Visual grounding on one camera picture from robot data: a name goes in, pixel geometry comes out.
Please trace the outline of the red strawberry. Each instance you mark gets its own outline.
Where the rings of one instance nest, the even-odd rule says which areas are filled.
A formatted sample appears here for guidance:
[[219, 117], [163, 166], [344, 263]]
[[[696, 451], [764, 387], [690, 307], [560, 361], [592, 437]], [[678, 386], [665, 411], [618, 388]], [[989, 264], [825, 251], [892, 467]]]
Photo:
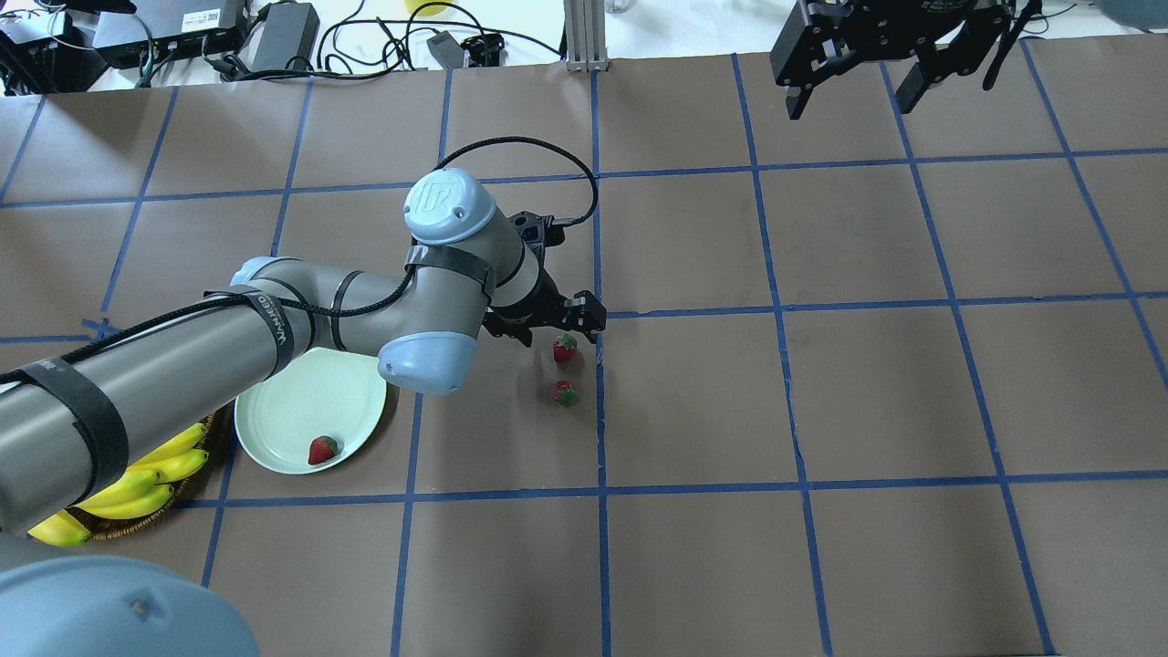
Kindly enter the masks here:
[[552, 400], [555, 403], [566, 408], [579, 404], [579, 387], [571, 380], [559, 380], [552, 387]]
[[306, 463], [310, 466], [324, 465], [338, 458], [339, 454], [342, 452], [342, 447], [339, 444], [338, 438], [329, 435], [319, 435], [310, 441], [308, 452], [306, 454]]
[[579, 354], [579, 343], [571, 334], [559, 334], [552, 341], [552, 359], [556, 364], [568, 364]]

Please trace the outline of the pale green plate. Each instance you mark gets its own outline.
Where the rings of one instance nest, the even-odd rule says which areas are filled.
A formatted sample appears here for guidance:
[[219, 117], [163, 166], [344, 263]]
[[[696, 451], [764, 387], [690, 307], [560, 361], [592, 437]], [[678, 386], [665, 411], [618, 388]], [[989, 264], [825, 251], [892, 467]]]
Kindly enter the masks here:
[[[236, 399], [234, 426], [246, 456], [272, 473], [321, 473], [352, 457], [382, 419], [388, 383], [377, 361], [315, 348]], [[342, 452], [319, 466], [306, 462], [310, 441], [338, 438]]]

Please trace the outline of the black power adapter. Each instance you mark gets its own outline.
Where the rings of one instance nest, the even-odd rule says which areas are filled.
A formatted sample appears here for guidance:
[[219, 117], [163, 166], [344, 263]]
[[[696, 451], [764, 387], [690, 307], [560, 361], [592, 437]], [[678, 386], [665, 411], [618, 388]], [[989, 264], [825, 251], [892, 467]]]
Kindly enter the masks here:
[[262, 33], [253, 48], [252, 70], [308, 70], [320, 25], [313, 5], [293, 1], [263, 5], [257, 20]]

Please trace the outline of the yellow banana bunch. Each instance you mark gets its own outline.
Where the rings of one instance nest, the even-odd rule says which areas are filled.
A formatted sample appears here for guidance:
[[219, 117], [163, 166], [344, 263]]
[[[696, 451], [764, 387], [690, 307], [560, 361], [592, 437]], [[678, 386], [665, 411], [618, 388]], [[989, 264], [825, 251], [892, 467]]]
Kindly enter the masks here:
[[[202, 422], [194, 423], [164, 442], [162, 447], [130, 464], [113, 484], [71, 507], [79, 507], [106, 519], [150, 516], [171, 500], [171, 483], [196, 473], [208, 461], [209, 452], [197, 448], [206, 433]], [[90, 532], [64, 510], [55, 512], [26, 533], [54, 548], [76, 548], [90, 542]]]

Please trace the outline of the brown wicker basket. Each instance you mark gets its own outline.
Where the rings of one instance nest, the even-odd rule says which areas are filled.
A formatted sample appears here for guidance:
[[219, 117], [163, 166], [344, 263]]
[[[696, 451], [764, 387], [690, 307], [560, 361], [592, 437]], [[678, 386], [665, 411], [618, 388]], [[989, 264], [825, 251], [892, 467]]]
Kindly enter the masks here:
[[150, 516], [139, 516], [139, 518], [130, 519], [106, 519], [100, 518], [100, 516], [92, 516], [92, 513], [79, 507], [68, 507], [64, 511], [77, 519], [90, 532], [91, 542], [120, 539], [121, 537], [150, 528], [151, 525], [166, 516], [168, 510], [175, 507], [179, 502], [192, 500], [193, 495], [199, 495], [200, 491], [204, 490], [215, 466], [221, 465], [222, 461], [225, 459], [225, 449], [228, 449], [234, 431], [229, 427], [232, 414], [234, 404], [230, 402], [202, 420], [207, 433], [204, 438], [197, 444], [197, 448], [209, 452], [208, 461], [196, 473], [171, 483], [171, 500], [164, 503], [162, 506], [151, 512]]

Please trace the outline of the aluminium frame post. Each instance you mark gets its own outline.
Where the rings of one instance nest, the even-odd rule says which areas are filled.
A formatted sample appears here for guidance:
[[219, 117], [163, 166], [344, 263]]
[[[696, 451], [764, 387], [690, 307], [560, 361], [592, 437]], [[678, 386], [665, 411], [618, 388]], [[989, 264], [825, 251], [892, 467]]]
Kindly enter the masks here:
[[570, 72], [609, 71], [609, 39], [604, 1], [563, 1], [566, 70]]

